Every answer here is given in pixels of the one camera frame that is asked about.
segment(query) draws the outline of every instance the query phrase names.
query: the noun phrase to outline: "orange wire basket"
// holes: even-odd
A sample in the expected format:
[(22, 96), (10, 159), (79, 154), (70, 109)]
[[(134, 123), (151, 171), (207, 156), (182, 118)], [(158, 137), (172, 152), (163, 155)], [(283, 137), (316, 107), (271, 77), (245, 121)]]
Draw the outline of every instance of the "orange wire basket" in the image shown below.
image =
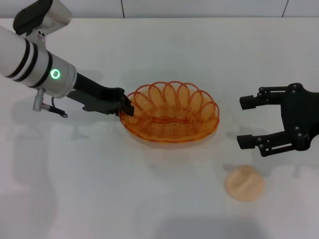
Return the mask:
[(214, 133), (219, 107), (213, 98), (192, 83), (178, 81), (143, 85), (128, 95), (134, 116), (120, 112), (132, 134), (153, 142), (182, 143)]

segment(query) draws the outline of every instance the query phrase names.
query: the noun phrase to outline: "round bread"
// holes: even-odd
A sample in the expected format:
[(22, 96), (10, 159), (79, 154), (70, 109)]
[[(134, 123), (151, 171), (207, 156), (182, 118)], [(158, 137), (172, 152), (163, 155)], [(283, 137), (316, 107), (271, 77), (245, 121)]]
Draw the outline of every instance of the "round bread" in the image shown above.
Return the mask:
[(238, 201), (252, 202), (264, 191), (265, 180), (254, 167), (242, 165), (228, 175), (225, 189)]

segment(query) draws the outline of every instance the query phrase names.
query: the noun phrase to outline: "white table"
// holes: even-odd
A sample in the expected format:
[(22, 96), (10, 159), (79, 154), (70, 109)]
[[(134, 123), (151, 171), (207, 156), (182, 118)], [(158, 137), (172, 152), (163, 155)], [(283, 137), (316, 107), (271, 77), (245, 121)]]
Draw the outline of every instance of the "white table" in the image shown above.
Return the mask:
[[(12, 19), (1, 19), (10, 28)], [(236, 135), (283, 130), (280, 108), (242, 111), (260, 86), (319, 91), (319, 19), (74, 19), (47, 48), (78, 71), (127, 93), (193, 82), (218, 103), (215, 137), (160, 146), (118, 118), (56, 100), (68, 119), (32, 111), (34, 90), (0, 77), (1, 239), (314, 239), (319, 234), (319, 141), (262, 158)], [(224, 191), (252, 164), (267, 189), (254, 203)]]

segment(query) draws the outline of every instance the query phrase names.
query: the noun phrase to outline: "cable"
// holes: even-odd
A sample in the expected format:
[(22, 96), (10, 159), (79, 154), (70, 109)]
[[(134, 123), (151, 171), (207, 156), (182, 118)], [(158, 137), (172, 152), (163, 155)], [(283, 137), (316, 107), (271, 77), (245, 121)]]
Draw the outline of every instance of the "cable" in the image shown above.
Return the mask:
[[(55, 107), (55, 104), (54, 104), (54, 97), (51, 98), (51, 103), (52, 103), (52, 106), (57, 109), (57, 107)], [(68, 118), (68, 115), (65, 113), (65, 114), (59, 114), (62, 118)]]

